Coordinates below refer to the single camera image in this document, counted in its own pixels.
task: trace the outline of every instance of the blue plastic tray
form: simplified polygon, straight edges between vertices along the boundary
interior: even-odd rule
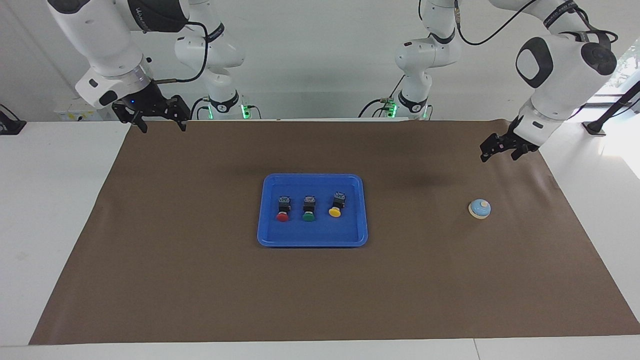
[[[333,194],[346,194],[342,216],[329,209]],[[278,198],[291,198],[289,221],[279,222]],[[316,197],[316,221],[302,220],[305,196]],[[271,174],[264,180],[258,241],[266,247],[361,247],[367,242],[362,180],[349,174]]]

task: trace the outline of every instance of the brown surface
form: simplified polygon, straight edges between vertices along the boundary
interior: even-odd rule
[[[498,122],[132,129],[31,344],[640,334],[539,154]],[[266,249],[262,180],[364,180],[360,249]],[[485,197],[485,221],[467,212]]]

